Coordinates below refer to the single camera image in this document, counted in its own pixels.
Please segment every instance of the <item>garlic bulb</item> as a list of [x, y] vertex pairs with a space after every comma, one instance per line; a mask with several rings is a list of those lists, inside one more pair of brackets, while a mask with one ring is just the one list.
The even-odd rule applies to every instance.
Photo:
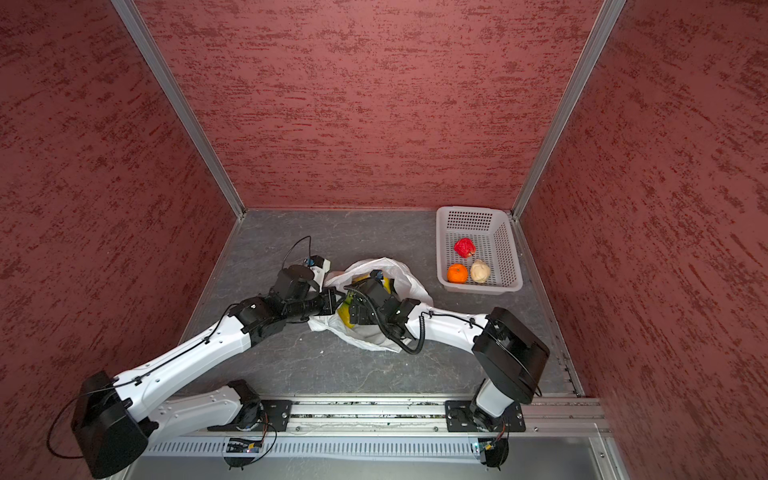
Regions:
[[472, 264], [472, 268], [469, 270], [469, 275], [477, 283], [485, 283], [491, 276], [491, 267], [482, 260], [475, 260]]

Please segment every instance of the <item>red side panel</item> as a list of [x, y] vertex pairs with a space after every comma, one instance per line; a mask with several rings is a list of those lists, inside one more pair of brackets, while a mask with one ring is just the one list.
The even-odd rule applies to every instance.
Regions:
[[601, 0], [137, 0], [247, 207], [515, 202]]
[[630, 1], [525, 211], [632, 479], [768, 478], [768, 5]]
[[233, 214], [108, 0], [6, 2], [0, 37], [0, 471], [87, 478], [48, 425], [179, 340]]

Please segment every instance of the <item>plastic basket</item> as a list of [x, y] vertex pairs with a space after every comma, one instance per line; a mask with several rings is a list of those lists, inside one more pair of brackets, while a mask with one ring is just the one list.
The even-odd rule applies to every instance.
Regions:
[[[472, 239], [477, 249], [477, 253], [469, 258], [461, 258], [453, 250], [455, 243], [464, 237]], [[471, 277], [467, 283], [450, 283], [447, 280], [449, 266], [460, 263], [469, 270], [476, 259], [491, 267], [488, 281], [476, 283]], [[523, 287], [520, 261], [507, 214], [501, 210], [478, 207], [438, 209], [437, 278], [449, 292], [501, 295], [520, 290]]]

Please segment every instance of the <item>gray tabletop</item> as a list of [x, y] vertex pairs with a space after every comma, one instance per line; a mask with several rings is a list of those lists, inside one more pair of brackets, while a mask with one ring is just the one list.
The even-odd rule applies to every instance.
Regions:
[[[231, 240], [224, 269], [207, 302], [191, 320], [184, 339], [218, 321], [231, 303], [273, 285], [280, 262], [293, 243], [312, 235], [312, 252], [344, 270], [367, 258], [390, 257], [409, 266], [435, 306], [464, 313], [489, 313], [502, 306], [514, 313], [550, 347], [544, 312], [521, 261], [524, 286], [500, 296], [450, 293], [436, 276], [435, 212], [252, 210]], [[306, 255], [299, 245], [286, 264]], [[436, 393], [471, 395], [485, 378], [471, 353], [427, 341], [419, 355], [369, 352], [331, 332], [312, 332], [306, 324], [287, 325], [245, 353], [221, 363], [181, 392], [202, 393], [234, 379], [245, 379], [262, 395], [340, 393]], [[563, 370], [551, 357], [540, 387], [546, 394], [568, 393]]]

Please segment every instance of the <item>orange fruit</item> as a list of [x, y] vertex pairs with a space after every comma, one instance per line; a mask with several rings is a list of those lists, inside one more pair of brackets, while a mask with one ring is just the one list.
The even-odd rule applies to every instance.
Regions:
[[460, 263], [454, 263], [448, 267], [448, 281], [450, 283], [467, 283], [469, 272], [467, 267]]

